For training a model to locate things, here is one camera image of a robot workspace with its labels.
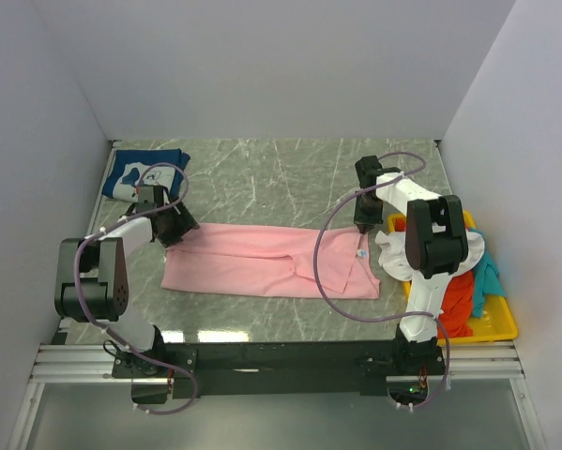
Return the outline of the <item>pink t shirt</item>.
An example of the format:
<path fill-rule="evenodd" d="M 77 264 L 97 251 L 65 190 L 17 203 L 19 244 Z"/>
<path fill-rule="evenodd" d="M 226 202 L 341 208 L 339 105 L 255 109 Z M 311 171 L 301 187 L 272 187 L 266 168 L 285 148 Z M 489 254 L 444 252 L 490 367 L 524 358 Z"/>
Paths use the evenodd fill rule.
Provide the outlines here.
<path fill-rule="evenodd" d="M 357 228 L 311 229 L 204 223 L 169 247 L 161 287 L 186 293 L 376 299 L 368 238 Z"/>

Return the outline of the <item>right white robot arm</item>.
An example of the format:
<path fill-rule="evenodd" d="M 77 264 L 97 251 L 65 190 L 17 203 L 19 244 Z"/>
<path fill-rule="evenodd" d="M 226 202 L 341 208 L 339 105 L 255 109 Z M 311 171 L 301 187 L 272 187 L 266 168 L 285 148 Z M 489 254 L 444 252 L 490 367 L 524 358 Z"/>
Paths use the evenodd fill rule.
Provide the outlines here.
<path fill-rule="evenodd" d="M 413 270 L 406 313 L 393 339 L 392 363 L 412 374 L 438 357 L 436 319 L 447 287 L 468 255 L 460 199 L 441 196 L 408 179 L 397 168 L 385 168 L 378 157 L 355 163 L 363 194 L 357 197 L 354 223 L 368 233 L 382 222 L 388 203 L 405 215 L 404 250 Z"/>

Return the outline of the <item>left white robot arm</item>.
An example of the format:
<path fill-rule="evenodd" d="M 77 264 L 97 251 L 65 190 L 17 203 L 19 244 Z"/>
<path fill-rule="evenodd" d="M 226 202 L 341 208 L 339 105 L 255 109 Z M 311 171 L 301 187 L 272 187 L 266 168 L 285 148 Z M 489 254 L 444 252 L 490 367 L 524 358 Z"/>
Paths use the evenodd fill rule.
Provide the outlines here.
<path fill-rule="evenodd" d="M 168 354 L 161 331 L 129 305 L 127 257 L 145 244 L 169 248 L 199 227 L 163 186 L 138 187 L 138 202 L 109 229 L 61 242 L 54 307 L 62 318 L 91 323 L 108 337 L 114 357 L 145 376 L 160 375 Z"/>

